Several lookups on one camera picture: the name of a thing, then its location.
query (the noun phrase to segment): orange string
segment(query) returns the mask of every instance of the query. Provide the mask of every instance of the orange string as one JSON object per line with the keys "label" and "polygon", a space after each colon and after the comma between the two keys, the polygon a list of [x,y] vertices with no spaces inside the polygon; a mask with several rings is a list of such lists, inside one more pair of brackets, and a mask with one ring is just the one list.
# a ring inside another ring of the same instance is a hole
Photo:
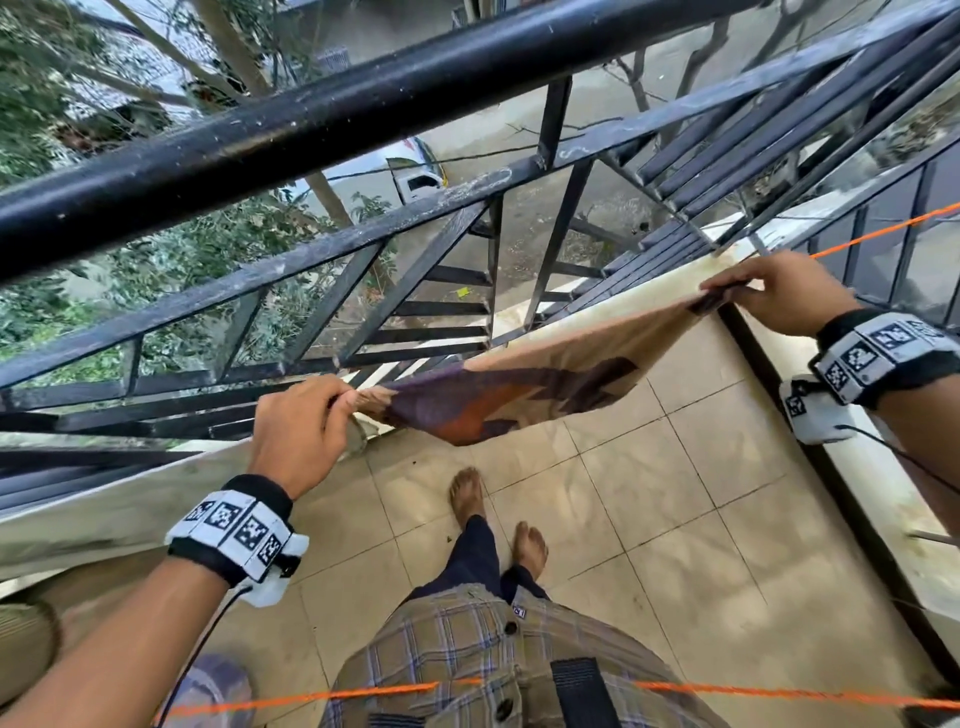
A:
{"label": "orange string", "polygon": [[[482,685],[479,678],[451,680],[455,685]],[[292,703],[309,703],[314,700],[348,700],[355,697],[373,697],[377,695],[399,695],[409,692],[430,692],[440,686],[440,682],[417,683],[415,685],[396,685],[388,688],[358,688],[355,690],[306,692],[301,695],[286,695],[261,700],[247,700],[240,703],[221,703],[218,705],[179,705],[170,711],[171,716],[197,716],[200,714],[228,713],[248,711],[257,708],[275,708]],[[960,700],[914,697],[912,695],[892,695],[872,692],[820,692],[787,688],[739,688],[730,685],[708,685],[703,683],[666,683],[636,681],[634,684],[643,690],[657,692],[713,692],[724,695],[745,695],[748,697],[773,697],[786,700],[820,700],[826,702],[860,703],[861,705],[888,705],[905,707],[916,705],[923,708],[939,708],[960,711]]]}
{"label": "orange string", "polygon": [[827,248],[825,251],[820,251],[819,253],[814,253],[810,257],[823,257],[824,255],[830,255],[831,253],[837,253],[842,251],[845,248],[849,248],[851,245],[856,245],[857,243],[862,243],[864,240],[870,240],[874,237],[880,237],[885,235],[888,232],[895,232],[898,230],[903,230],[903,228],[909,228],[911,225],[917,225],[918,223],[923,222],[924,220],[929,220],[931,217],[937,217],[938,215],[946,215],[954,210],[960,210],[960,203],[953,203],[953,205],[947,205],[946,207],[941,207],[940,209],[935,209],[930,212],[927,212],[918,217],[912,217],[909,220],[904,220],[902,223],[896,223],[896,225],[891,225],[889,228],[883,228],[882,230],[868,232],[866,235],[860,235],[860,237],[855,238],[847,243],[840,243],[840,245],[834,245],[832,248]]}

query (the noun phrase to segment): person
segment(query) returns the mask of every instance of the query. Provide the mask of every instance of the person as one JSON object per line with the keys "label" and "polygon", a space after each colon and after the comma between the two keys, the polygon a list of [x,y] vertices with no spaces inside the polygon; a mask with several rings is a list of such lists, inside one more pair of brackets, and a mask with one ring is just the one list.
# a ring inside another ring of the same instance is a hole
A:
{"label": "person", "polygon": [[[821,343],[861,304],[819,263],[777,253],[706,280],[705,290],[751,280],[729,295],[762,324]],[[876,413],[911,453],[960,482],[960,376],[880,395]],[[346,446],[352,390],[334,376],[261,398],[249,472],[296,500],[330,472]],[[469,723],[709,726],[726,724],[699,698],[650,692],[636,681],[676,682],[653,652],[596,619],[549,600],[536,581],[549,552],[521,523],[514,565],[498,573],[480,474],[454,478],[450,500],[462,534],[440,576],[415,589],[371,643],[350,657],[334,690],[394,686],[388,695],[328,701],[324,726]],[[84,642],[0,718],[0,728],[142,728],[228,591],[227,580],[170,556]],[[403,686],[420,685],[415,692]]]}

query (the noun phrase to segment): shirt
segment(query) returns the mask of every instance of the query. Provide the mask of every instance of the shirt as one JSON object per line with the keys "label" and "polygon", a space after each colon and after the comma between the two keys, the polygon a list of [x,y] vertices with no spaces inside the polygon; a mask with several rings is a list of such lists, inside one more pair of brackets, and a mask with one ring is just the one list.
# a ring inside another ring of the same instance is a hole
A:
{"label": "shirt", "polygon": [[[472,680],[457,682],[465,678]],[[332,699],[321,726],[729,728],[694,695],[642,690],[635,681],[681,682],[601,621],[522,587],[508,604],[466,584],[400,605],[346,661],[333,690],[438,687]]]}

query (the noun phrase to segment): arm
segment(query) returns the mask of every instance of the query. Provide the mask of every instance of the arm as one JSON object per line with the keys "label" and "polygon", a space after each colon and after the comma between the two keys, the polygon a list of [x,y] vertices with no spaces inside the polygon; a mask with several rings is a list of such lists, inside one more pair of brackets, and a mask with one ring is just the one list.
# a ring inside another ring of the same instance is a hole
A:
{"label": "arm", "polygon": [[[705,280],[709,290],[761,280],[763,290],[736,287],[730,300],[743,306],[767,328],[789,336],[816,336],[832,319],[862,306],[844,285],[816,260],[782,252],[747,258]],[[876,414],[903,448],[932,471],[960,485],[960,375],[945,376],[919,389],[887,392]],[[946,488],[936,484],[938,489]]]}
{"label": "arm", "polygon": [[[293,500],[302,496],[347,446],[355,399],[336,376],[260,398],[247,472],[269,477]],[[0,728],[149,725],[227,590],[214,572],[168,557],[0,718]]]}

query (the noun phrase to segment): foot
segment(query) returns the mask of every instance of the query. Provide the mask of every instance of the foot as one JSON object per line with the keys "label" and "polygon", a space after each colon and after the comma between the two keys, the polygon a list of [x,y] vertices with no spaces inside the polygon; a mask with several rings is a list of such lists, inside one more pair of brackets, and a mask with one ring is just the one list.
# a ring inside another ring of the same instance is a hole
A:
{"label": "foot", "polygon": [[531,528],[527,521],[521,521],[516,525],[514,563],[530,571],[534,581],[537,581],[543,573],[549,553],[550,549],[546,547],[546,541],[539,528]]}
{"label": "foot", "polygon": [[460,530],[467,527],[471,516],[481,516],[486,519],[487,512],[483,507],[483,481],[480,471],[476,468],[463,468],[453,476],[450,483],[450,506],[453,515],[460,524]]}

